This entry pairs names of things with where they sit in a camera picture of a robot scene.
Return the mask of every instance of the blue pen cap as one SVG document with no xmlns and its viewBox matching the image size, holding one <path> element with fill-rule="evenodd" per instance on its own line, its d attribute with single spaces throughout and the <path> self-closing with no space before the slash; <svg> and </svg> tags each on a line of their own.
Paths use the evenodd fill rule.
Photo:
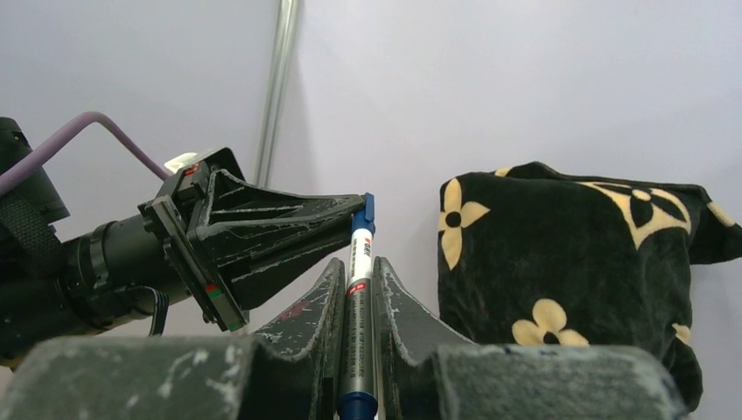
<svg viewBox="0 0 742 420">
<path fill-rule="evenodd" d="M 371 232 L 371 235 L 374 235 L 376 233 L 376 225 L 374 224 L 374 195 L 367 192 L 363 198 L 366 200 L 366 205 L 353 215 L 353 232 L 357 229 L 367 229 Z"/>
<path fill-rule="evenodd" d="M 338 403 L 340 420 L 373 420 L 378 411 L 379 403 L 365 392 L 349 392 Z"/>
</svg>

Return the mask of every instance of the black cable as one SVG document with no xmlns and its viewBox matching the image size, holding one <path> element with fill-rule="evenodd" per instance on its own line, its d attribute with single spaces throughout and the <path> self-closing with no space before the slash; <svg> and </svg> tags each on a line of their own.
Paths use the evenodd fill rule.
<svg viewBox="0 0 742 420">
<path fill-rule="evenodd" d="M 150 286 L 133 286 L 127 288 L 128 291 L 148 291 L 152 294 L 152 325 L 150 327 L 150 336 L 162 335 L 165 331 L 165 321 L 167 320 L 167 309 L 170 307 L 170 298 L 160 290 Z M 144 313 L 140 308 L 134 308 L 139 313 Z"/>
</svg>

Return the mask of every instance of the black holder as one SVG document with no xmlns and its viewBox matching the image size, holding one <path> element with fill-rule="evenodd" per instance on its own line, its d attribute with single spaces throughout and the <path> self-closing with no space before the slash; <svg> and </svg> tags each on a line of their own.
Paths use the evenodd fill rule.
<svg viewBox="0 0 742 420">
<path fill-rule="evenodd" d="M 248 337 L 62 338 L 16 373 L 0 419 L 332 420 L 345 292 L 333 259 Z M 479 346 L 440 322 L 389 261 L 374 268 L 380 403 L 394 420 L 682 419 L 669 373 L 622 346 Z"/>
</svg>

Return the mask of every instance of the metal pole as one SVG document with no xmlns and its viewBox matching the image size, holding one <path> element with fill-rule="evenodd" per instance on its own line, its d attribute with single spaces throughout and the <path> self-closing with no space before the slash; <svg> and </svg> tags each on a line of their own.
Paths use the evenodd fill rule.
<svg viewBox="0 0 742 420">
<path fill-rule="evenodd" d="M 268 97 L 265 103 L 257 163 L 255 165 L 255 184 L 261 188 L 268 186 L 278 117 L 281 102 L 284 98 L 284 83 L 294 49 L 294 30 L 297 25 L 298 3 L 299 0 L 281 0 L 278 11 L 278 26 L 276 28 L 276 39 L 273 43 Z"/>
</svg>

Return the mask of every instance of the marker pen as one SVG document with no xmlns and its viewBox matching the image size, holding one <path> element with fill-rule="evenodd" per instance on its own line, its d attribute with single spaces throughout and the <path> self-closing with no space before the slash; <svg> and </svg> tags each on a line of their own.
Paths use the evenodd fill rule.
<svg viewBox="0 0 742 420">
<path fill-rule="evenodd" d="M 340 420 L 373 420 L 379 403 L 371 291 L 374 273 L 371 245 L 376 230 L 372 194 L 366 194 L 365 207 L 353 215 L 352 229 L 337 409 Z"/>
</svg>

